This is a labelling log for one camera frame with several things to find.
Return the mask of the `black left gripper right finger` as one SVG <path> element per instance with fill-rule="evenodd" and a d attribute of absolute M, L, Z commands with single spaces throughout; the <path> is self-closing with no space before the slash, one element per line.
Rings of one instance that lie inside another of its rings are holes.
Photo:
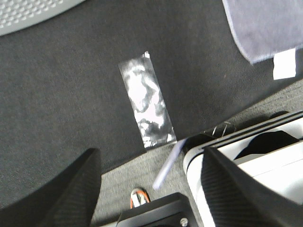
<path fill-rule="evenodd" d="M 254 180 L 216 148 L 204 151 L 201 185 L 217 227 L 301 227 L 303 207 Z"/>

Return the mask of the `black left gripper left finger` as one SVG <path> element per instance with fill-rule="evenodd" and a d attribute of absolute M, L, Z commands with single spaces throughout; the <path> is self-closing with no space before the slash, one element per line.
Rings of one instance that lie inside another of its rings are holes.
<path fill-rule="evenodd" d="M 29 196 L 0 210 L 2 227 L 88 227 L 101 187 L 101 152 L 86 150 Z"/>

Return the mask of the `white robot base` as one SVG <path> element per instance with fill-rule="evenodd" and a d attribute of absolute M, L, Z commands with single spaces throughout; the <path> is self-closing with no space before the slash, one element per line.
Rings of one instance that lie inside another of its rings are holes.
<path fill-rule="evenodd" d="M 216 148 L 254 180 L 303 205 L 303 113 L 286 113 L 204 141 L 191 139 L 183 161 L 187 182 L 203 225 L 215 227 L 201 185 L 204 151 Z"/>

